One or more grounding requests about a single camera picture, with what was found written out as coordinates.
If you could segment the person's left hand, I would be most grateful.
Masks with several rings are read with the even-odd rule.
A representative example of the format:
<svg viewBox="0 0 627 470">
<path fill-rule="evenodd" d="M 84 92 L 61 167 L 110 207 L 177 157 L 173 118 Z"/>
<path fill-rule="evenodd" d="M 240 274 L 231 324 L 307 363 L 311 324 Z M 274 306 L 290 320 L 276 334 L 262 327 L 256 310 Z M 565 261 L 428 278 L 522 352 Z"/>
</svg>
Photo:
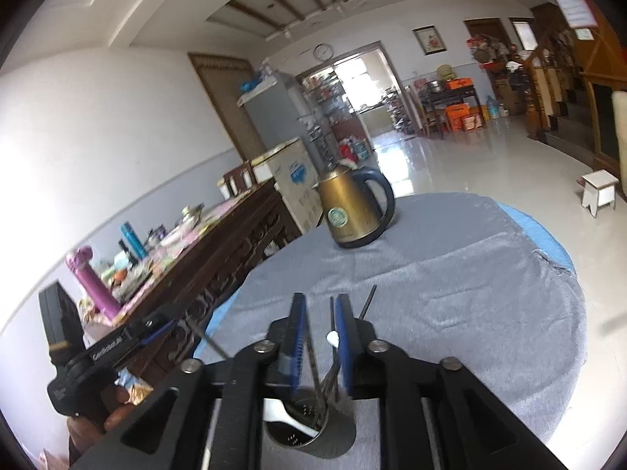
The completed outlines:
<svg viewBox="0 0 627 470">
<path fill-rule="evenodd" d="M 74 465 L 87 450 L 98 443 L 107 432 L 116 428 L 134 410 L 135 406 L 130 400 L 130 394 L 124 387 L 115 387 L 115 397 L 118 407 L 107 417 L 102 428 L 84 417 L 67 418 L 69 466 Z"/>
</svg>

